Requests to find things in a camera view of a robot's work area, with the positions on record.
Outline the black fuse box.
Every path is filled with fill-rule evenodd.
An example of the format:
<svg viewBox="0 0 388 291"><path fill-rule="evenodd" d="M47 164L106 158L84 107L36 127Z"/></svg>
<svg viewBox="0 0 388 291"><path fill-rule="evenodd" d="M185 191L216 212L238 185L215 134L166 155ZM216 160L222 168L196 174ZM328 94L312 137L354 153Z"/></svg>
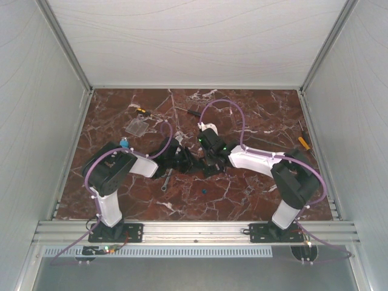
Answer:
<svg viewBox="0 0 388 291"><path fill-rule="evenodd" d="M206 178L218 175L224 172L224 167L217 163L209 164L205 158L200 158L199 163L201 165L202 172Z"/></svg>

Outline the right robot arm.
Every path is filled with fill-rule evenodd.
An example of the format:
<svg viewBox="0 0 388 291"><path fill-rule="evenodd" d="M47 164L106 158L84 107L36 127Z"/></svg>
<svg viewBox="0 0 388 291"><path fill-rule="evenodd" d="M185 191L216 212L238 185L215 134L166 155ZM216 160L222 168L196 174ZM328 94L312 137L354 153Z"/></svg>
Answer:
<svg viewBox="0 0 388 291"><path fill-rule="evenodd" d="M269 236L282 241L290 225L311 197L326 185L321 175L299 150L289 153L252 149L244 144L226 144L213 125L201 125L198 141L205 157L218 166L246 169L272 178L281 195L281 202L268 226Z"/></svg>

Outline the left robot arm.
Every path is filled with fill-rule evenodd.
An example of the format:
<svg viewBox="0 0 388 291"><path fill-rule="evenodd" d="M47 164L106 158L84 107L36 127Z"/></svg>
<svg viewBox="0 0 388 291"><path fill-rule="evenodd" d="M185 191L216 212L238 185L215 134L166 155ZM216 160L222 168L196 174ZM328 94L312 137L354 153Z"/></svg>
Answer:
<svg viewBox="0 0 388 291"><path fill-rule="evenodd" d="M191 174L201 170L201 163L177 139L165 138L158 150L147 155L108 142L84 164L85 186L96 199L98 219L104 224L102 232L109 240L118 241L124 236L118 189L127 175L159 179L169 169Z"/></svg>

